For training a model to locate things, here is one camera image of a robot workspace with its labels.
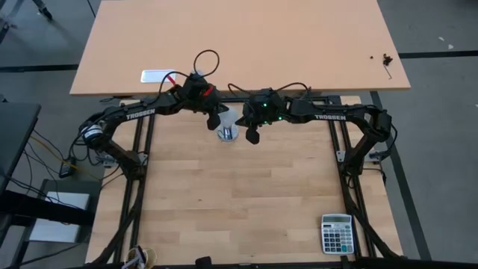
wooden table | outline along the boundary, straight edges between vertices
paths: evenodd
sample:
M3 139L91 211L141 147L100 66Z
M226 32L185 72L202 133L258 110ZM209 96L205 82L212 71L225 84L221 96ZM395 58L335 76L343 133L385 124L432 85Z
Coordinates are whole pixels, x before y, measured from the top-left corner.
M322 253L318 229L323 214L345 212L328 123L274 123L252 145L243 128L234 143L220 142L205 121L189 111L155 119L138 243L157 252L157 264L190 265L201 256L216 264L338 261ZM114 140L130 149L134 129L135 121L122 124ZM348 129L354 145L361 132ZM360 181L370 224L401 253L380 173L365 170ZM118 178L101 192L87 261L113 237L124 190ZM367 255L361 227L358 235Z
M208 77L220 90L410 88L376 0L129 0L102 1L70 93L156 93L158 84L140 83L143 70L188 73L205 49L220 55ZM215 63L204 55L198 68Z

table leg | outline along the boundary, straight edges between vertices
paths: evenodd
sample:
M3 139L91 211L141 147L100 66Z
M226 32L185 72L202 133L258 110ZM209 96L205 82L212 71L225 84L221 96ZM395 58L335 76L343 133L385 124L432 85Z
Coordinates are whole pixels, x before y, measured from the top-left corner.
M92 212L13 191L5 191L0 197L0 212L85 226L92 226L95 219Z
M48 11L48 9L45 6L45 3L43 3L42 0L32 0L33 3L38 7L38 11L43 14L48 20L52 20L53 16L52 14Z

black cable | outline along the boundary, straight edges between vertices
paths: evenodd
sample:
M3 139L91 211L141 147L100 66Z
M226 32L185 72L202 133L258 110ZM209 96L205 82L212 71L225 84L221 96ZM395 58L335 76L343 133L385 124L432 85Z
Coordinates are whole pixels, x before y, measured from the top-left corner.
M119 168L120 168L120 166L118 165L117 168L116 168L115 170L113 170L113 172L111 172L111 173L108 174L107 176L104 176L104 177L102 178L102 180L105 180L106 178L108 178L108 177L112 176L113 174L115 174L115 173L118 171Z
M90 162L90 164L92 166L98 166L99 164L101 164L100 161L96 162L96 163L93 163L93 161L91 160L91 156L90 156L90 148L87 147L87 157L88 157L88 161Z
M375 171L379 171L379 172L382 174L382 178L383 178L384 180L387 179L387 175L386 175L385 172L384 172L382 169L380 169L380 168L364 168L363 170L375 170Z
M113 177L112 179L108 180L106 183L103 184L103 186L99 189L102 190L106 185L110 184L113 180L119 178L120 176L124 175L124 173L119 174L118 176Z
M59 199L57 198L54 198L54 197L49 197L47 194L45 194L43 191L31 186L31 185L27 185L26 183L23 183L21 181L19 181L18 179L14 179L10 176L6 176L10 179L11 182L13 182L15 185L19 186L20 188L24 189L24 190L30 190L30 191L33 191L34 193L40 195L41 197L45 197L46 199L48 199L50 202L53 202L53 200L57 201L59 204L61 205L66 205L66 206L69 206L69 207L73 207L73 208L77 208L77 209L81 209L81 210L84 210L82 208L79 208L78 206L76 205L70 205L69 203L65 203L65 202L61 202Z
M37 158L35 158L34 156L28 154L26 151L23 152L23 154L27 155L30 159L36 161L37 163L43 165L44 167L50 169L50 171L52 171L53 173L56 173L58 174L58 171L56 171L55 169L51 168L50 166L44 164L42 161L38 160Z
M38 257L38 258L35 258L35 259L31 259L31 260L28 260L26 262L21 262L19 264L16 264L16 265L11 265L7 268L4 268L4 269L17 269L17 268L20 268L21 266L23 265L29 265L30 263L33 263L33 262L38 262L39 260L43 260L43 259L47 259L47 258L50 258L50 257L53 257L53 256L56 256L58 254L61 254L61 253L64 253L68 250L71 250L71 249L74 249L75 247L85 243L88 239L90 238L90 235L88 235L81 243L77 243L77 244L74 244L72 245L71 247L67 247L65 249L62 249L62 250L59 250L55 253L52 253L52 254L48 254L48 255L44 255L44 256L41 256L41 257Z
M201 76L200 76L201 78L205 78L205 77L207 77L208 75L214 74L214 72L216 72L217 68L219 67L219 62L220 62L219 54L217 54L217 52L215 52L215 51L212 50L212 49L205 49L205 50L203 50L202 52L200 52L200 53L194 58L194 63L193 63L194 72L195 72L196 74L199 74L199 72L197 71L197 68L196 68L197 59L199 59L199 57L200 57L201 55L203 55L203 54L205 54L205 53L207 53L207 52L214 53L214 54L216 55L216 57L217 57L217 62L216 62L215 68L214 68L212 71L210 71L209 73L204 74L204 75L201 75Z
M44 139L46 142L48 142L50 145L53 146L54 149L56 149L58 151L58 153L60 153L60 156L61 158L64 160L65 157L63 156L63 154L61 153L61 150L59 150L50 140L46 139L44 136L42 136L37 130L33 129L33 132L35 132L35 134L37 134L39 137L41 137L42 139Z
M95 11L93 10L93 7L91 6L90 0L87 0L87 2L88 2L88 5L90 6L91 13L93 14L93 17L96 18L96 14L95 14Z
M309 90L309 87L307 87L305 84L303 84L302 82L292 82L290 84L287 84L285 86L282 86L280 87L279 89L277 89L276 91L280 91L280 90L284 90L285 88L288 88L290 86L294 86L294 85L299 85L299 86L302 86L305 88L305 90Z
M27 162L28 162L28 169L30 170L30 186L33 184L33 171L31 170L31 162L30 162L30 158L28 157L28 155L25 156L27 158Z
M232 91L231 87L234 87L234 88L238 89L239 91L241 91L241 92L243 92L243 93L247 93L247 94L250 95L250 96L252 95L252 93L248 92L247 90L244 90L243 88L238 87L237 85L234 85L233 83L228 83L228 84L227 84L227 88L228 88L229 91L230 91L232 94L234 94L236 97L238 97L238 96L235 94L235 92Z
M87 148L87 153L84 155L84 157L83 157L83 158L78 158L78 156L77 156L76 153L75 153L75 147L73 147L73 148L72 148L72 154L71 154L71 156L72 156L73 158L75 158L77 161L84 161L84 160L86 160L86 159L88 158L88 148Z
M215 51L212 50L212 49L203 50L202 52L200 52L200 53L194 58L193 69L194 69L194 72L195 72L196 74L199 74L199 73L197 72L197 68L196 68L197 59L199 58L199 56L201 56L202 54L204 54L204 53L206 53L206 52L212 52L212 53L214 53L214 54L217 56L217 63L216 63L215 68L214 68L212 71L210 71L209 73L207 73L207 74L205 74L205 75L201 75L200 78L205 78L205 77L207 77L208 75L212 75L214 72L216 72L216 70L217 70L217 68L218 68L218 66L219 66L219 62L220 62L220 58L219 58L219 55L217 54L217 52L215 52ZM189 78L189 75L186 75L186 74L184 74L183 72L179 72L179 71L171 71L171 72L167 73L167 74L163 77L163 80L161 80L161 84L159 85L158 95L156 96L156 98L154 98L154 99L151 101L151 103L158 101L159 96L161 95L161 90L163 89L163 84L164 84L164 82L165 82L166 79L167 79L170 75L172 75L172 74L183 75L185 78Z
M58 198L58 201L60 201L60 194L58 194L58 182L57 182L57 179L50 173L50 170L46 167L46 162L35 152L35 149L33 148L33 146L27 142L27 144L30 146L30 149L31 151L33 152L33 154L40 160L42 161L44 167L45 167L45 170L46 172L50 175L50 177L53 179L53 181L55 182L55 189L56 189L56 193L57 193L57 198Z
M30 162L30 158L28 157L28 155L25 156L27 158L27 162L28 162L28 169L30 170L30 186L33 184L33 171L31 169L31 162ZM28 195L28 193L30 192L30 189L27 189L27 192L25 192L24 195ZM25 201L25 198L22 199L22 201L18 204L18 208L20 208L23 204L23 202Z
M108 97L108 98L101 99L101 100L99 100L99 102L111 102L115 99L116 99L116 97L113 96L113 97Z
M395 136L394 136L394 140L391 142L391 145L389 146L389 148L386 149L385 151L382 151L382 152L371 153L371 154L370 154L370 157L372 157L372 158L379 157L379 160L380 160L380 161L383 161L383 160L386 159L388 156L390 156L391 150L394 148L394 146L395 146L395 141L397 141L397 137L398 137L398 130L397 130L397 128L395 128L395 126L394 126L393 123L391 123L391 127L392 127L392 129L395 131Z

white label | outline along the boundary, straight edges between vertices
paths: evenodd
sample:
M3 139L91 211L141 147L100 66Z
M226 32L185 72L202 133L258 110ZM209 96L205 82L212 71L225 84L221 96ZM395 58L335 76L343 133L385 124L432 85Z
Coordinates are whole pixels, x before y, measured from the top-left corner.
M167 73L174 71L173 69L160 70L143 70L141 73L141 83L161 83ZM176 74L171 74L170 77L176 80ZM165 79L164 83L171 83L169 79Z

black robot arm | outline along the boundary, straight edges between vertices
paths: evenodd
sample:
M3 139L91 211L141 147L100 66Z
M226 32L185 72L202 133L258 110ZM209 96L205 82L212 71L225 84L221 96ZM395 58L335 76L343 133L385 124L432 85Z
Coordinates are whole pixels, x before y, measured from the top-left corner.
M136 152L124 150L112 140L116 128L129 120L152 114L176 114L181 109L208 114L207 127L210 130L214 130L220 124L218 114L228 110L221 104L217 88L194 73L186 78L183 86L176 84L155 98L142 99L130 105L109 107L102 113L94 114L81 124L79 131L89 148L106 152L118 162L127 179L134 178L143 176L143 165Z
M281 97L272 89L263 89L250 96L250 100L243 106L243 116L236 124L247 127L246 139L257 144L258 127L280 120L296 124L311 120L355 123L364 136L345 153L341 168L348 175L360 175L366 154L376 143L386 141L391 133L391 116L386 110L373 105L316 105L306 99Z

